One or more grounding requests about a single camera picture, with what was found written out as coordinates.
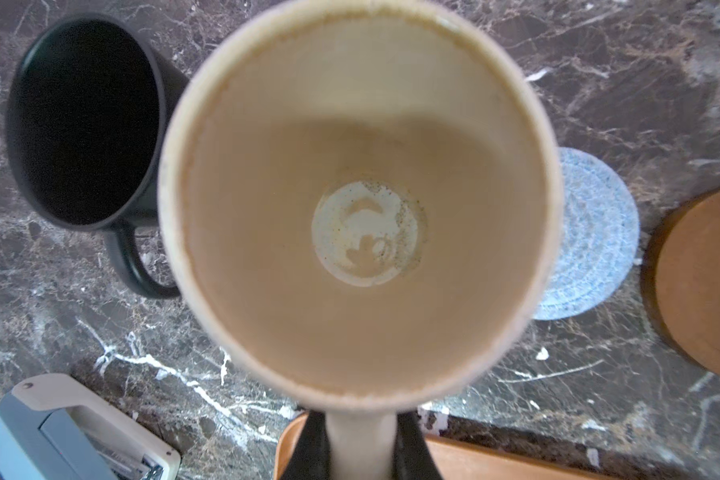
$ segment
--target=mug rim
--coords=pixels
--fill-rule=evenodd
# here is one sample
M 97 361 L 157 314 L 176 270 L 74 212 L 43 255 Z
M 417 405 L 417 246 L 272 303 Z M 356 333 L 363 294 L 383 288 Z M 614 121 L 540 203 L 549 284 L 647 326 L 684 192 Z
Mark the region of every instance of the mug rim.
M 139 182 L 138 187 L 135 188 L 134 192 L 131 194 L 130 197 L 128 197 L 128 200 L 126 200 L 126 202 L 123 203 L 122 206 L 120 206 L 115 212 L 113 212 L 106 218 L 98 220 L 97 222 L 94 222 L 92 224 L 71 224 L 70 222 L 62 220 L 58 216 L 53 215 L 51 212 L 49 212 L 48 208 L 46 208 L 43 202 L 39 201 L 39 199 L 33 192 L 33 189 L 31 187 L 32 183 L 27 178 L 26 169 L 24 168 L 24 161 L 17 159 L 16 155 L 10 154 L 10 142 L 7 141 L 8 166 L 10 167 L 10 171 L 16 180 L 16 184 L 19 188 L 21 195 L 27 200 L 30 206 L 32 206 L 32 208 L 36 212 L 38 212 L 40 216 L 42 216 L 52 224 L 61 226 L 68 230 L 76 231 L 93 231 L 112 225 L 120 217 L 123 216 L 123 213 L 126 212 L 133 205 L 136 199 L 142 195 L 144 190 L 149 187 L 149 184 L 151 183 L 151 178 L 154 176 L 155 170 L 159 163 L 160 151 L 162 149 L 163 140 L 165 139 L 166 134 L 166 123 L 168 122 L 168 101 L 166 99 L 165 86 L 163 85 L 163 75 L 160 72 L 160 67 L 158 66 L 157 59 L 150 44 L 140 35 L 135 33 L 127 24 L 121 22 L 120 20 L 107 14 L 86 12 L 69 15 L 58 20 L 55 24 L 52 24 L 51 26 L 46 28 L 43 33 L 41 33 L 40 36 L 36 38 L 34 42 L 32 42 L 26 53 L 24 53 L 24 55 L 21 57 L 21 60 L 16 67 L 16 71 L 14 72 L 14 77 L 11 80 L 10 92 L 8 93 L 8 106 L 6 108 L 5 119 L 6 138 L 11 136 L 10 130 L 12 128 L 10 126 L 10 123 L 15 121 L 10 119 L 8 112 L 12 110 L 12 106 L 15 105 L 15 103 L 18 101 L 16 99 L 16 92 L 19 85 L 21 85 L 21 83 L 24 81 L 24 75 L 26 73 L 26 70 L 32 63 L 33 57 L 37 50 L 40 48 L 42 43 L 45 42 L 52 34 L 56 34 L 59 30 L 69 27 L 73 24 L 81 24 L 86 21 L 96 21 L 112 24 L 115 27 L 118 27 L 120 30 L 124 31 L 131 38 L 131 40 L 133 40 L 139 46 L 139 50 L 141 50 L 146 57 L 146 61 L 149 63 L 150 70 L 152 71 L 152 77 L 155 82 L 155 90 L 157 94 L 157 104 L 159 111 L 157 136 L 155 139 L 154 149 L 152 151 L 152 158 L 150 159 L 150 165 L 146 168 L 146 171 L 144 172 L 144 176 L 141 178 L 141 182 Z
M 475 51 L 489 64 L 504 91 L 512 97 L 515 107 L 526 117 L 530 136 L 538 143 L 540 167 L 544 171 L 546 187 L 545 226 L 536 252 L 533 273 L 526 280 L 528 288 L 522 295 L 522 301 L 503 321 L 498 334 L 486 343 L 480 354 L 456 365 L 450 375 L 441 376 L 434 382 L 425 382 L 419 389 L 363 396 L 328 392 L 289 379 L 255 358 L 222 325 L 220 316 L 211 307 L 193 272 L 184 234 L 186 214 L 182 212 L 181 191 L 187 175 L 185 166 L 191 156 L 190 149 L 195 143 L 202 117 L 215 97 L 214 93 L 220 90 L 220 85 L 241 60 L 284 32 L 314 24 L 329 15 L 338 18 L 354 12 L 374 15 L 374 12 L 383 9 L 399 12 L 401 16 L 422 18 L 453 31 L 455 35 L 470 41 Z M 456 392 L 495 365 L 531 320 L 554 266 L 562 231 L 563 181 L 557 159 L 557 143 L 538 97 L 526 84 L 516 63 L 493 39 L 445 7 L 422 0 L 288 0 L 241 26 L 200 66 L 174 110 L 163 143 L 157 195 L 160 229 L 168 261 L 176 284 L 203 329 L 254 377 L 311 408 L 323 410 L 387 412 L 415 408 L 432 398 Z

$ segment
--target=orange tray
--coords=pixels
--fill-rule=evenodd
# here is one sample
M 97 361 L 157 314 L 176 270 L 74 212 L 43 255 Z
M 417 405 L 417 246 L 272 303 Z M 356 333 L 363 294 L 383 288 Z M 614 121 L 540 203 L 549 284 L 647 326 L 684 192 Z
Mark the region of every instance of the orange tray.
M 275 453 L 275 480 L 288 465 L 298 436 L 302 433 L 306 414 L 293 419 L 280 436 Z M 581 472 L 550 463 L 497 452 L 489 448 L 456 442 L 436 436 L 424 436 L 443 478 L 471 480 L 613 480 L 611 477 Z

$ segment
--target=black mug rim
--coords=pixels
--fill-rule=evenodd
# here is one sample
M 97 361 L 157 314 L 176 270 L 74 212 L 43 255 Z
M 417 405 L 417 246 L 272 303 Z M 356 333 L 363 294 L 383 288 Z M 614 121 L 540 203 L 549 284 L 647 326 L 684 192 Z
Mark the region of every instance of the black mug rim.
M 42 43 L 52 34 L 59 31 L 60 28 L 65 28 L 69 26 L 70 24 L 76 24 L 84 21 L 97 21 L 97 22 L 104 22 L 108 24 L 112 24 L 119 29 L 123 30 L 128 36 L 139 46 L 139 49 L 141 49 L 142 53 L 146 56 L 147 62 L 150 64 L 150 69 L 152 70 L 152 76 L 153 80 L 155 82 L 155 90 L 157 93 L 157 104 L 158 104 L 158 125 L 157 125 L 157 136 L 155 139 L 155 146 L 154 150 L 152 152 L 152 159 L 150 160 L 149 167 L 146 168 L 146 172 L 144 173 L 144 176 L 141 179 L 141 182 L 139 183 L 139 186 L 134 190 L 134 192 L 131 194 L 131 196 L 128 198 L 128 200 L 115 212 L 113 212 L 110 216 L 107 218 L 104 218 L 102 220 L 99 220 L 92 224 L 71 224 L 67 222 L 66 220 L 62 220 L 58 216 L 53 215 L 51 212 L 48 211 L 48 209 L 45 208 L 42 202 L 38 200 L 38 198 L 35 196 L 33 189 L 31 187 L 31 182 L 27 178 L 26 172 L 24 170 L 23 166 L 23 160 L 12 158 L 11 155 L 8 156 L 8 165 L 10 167 L 11 173 L 13 174 L 14 178 L 16 179 L 16 183 L 19 187 L 19 191 L 22 193 L 24 198 L 27 199 L 29 204 L 39 213 L 40 216 L 48 220 L 54 225 L 62 226 L 63 228 L 66 228 L 68 230 L 76 230 L 76 231 L 92 231 L 92 230 L 100 230 L 103 228 L 107 228 L 108 226 L 115 224 L 119 218 L 123 216 L 123 213 L 127 211 L 133 203 L 142 195 L 144 190 L 146 190 L 147 187 L 149 187 L 150 183 L 153 181 L 154 173 L 157 168 L 158 161 L 160 159 L 160 150 L 163 146 L 163 139 L 165 137 L 166 132 L 166 123 L 168 119 L 167 116 L 167 99 L 166 99 L 166 92 L 165 92 L 165 86 L 163 85 L 163 75 L 160 72 L 160 66 L 157 63 L 156 56 L 152 50 L 152 47 L 149 45 L 149 43 L 145 40 L 143 40 L 138 34 L 136 34 L 131 28 L 129 28 L 126 24 L 120 22 L 116 18 L 113 18 L 106 14 L 100 14 L 95 12 L 87 12 L 87 13 L 81 13 L 81 14 L 74 14 L 70 15 L 68 17 L 64 17 L 55 24 L 51 25 L 46 29 L 34 42 L 32 42 L 32 45 L 27 50 L 27 53 L 24 54 L 24 56 L 21 58 L 19 65 L 16 69 L 16 73 L 14 74 L 14 79 L 11 83 L 10 87 L 10 93 L 8 94 L 8 109 L 6 112 L 9 112 L 11 110 L 12 105 L 14 104 L 16 100 L 15 95 L 16 91 L 18 90 L 19 84 L 21 84 L 24 81 L 24 71 L 26 70 L 26 66 L 28 64 L 28 61 L 32 59 L 34 54 L 36 53 L 37 49 L 42 45 Z

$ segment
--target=mug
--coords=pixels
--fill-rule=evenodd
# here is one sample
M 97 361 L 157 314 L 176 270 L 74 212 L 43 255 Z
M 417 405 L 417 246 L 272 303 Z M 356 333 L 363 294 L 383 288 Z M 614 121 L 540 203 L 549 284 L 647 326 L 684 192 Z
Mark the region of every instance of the mug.
M 134 292 L 179 295 L 144 268 L 135 228 L 157 225 L 157 164 L 186 77 L 124 24 L 80 14 L 52 25 L 19 63 L 6 144 L 19 191 L 52 224 L 104 233 Z
M 158 182 L 186 302 L 238 366 L 326 413 L 334 479 L 393 475 L 396 414 L 501 358 L 560 238 L 536 95 L 418 0 L 293 0 L 244 25 L 185 90 Z

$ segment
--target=black mug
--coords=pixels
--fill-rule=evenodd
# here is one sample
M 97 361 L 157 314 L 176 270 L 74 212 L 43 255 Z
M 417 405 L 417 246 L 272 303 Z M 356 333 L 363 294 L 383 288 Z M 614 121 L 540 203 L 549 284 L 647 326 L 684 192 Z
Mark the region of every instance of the black mug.
M 45 219 L 104 233 L 116 272 L 150 298 L 179 295 L 146 271 L 135 228 L 157 225 L 157 164 L 187 78 L 102 14 L 51 26 L 19 63 L 8 97 L 8 161 Z

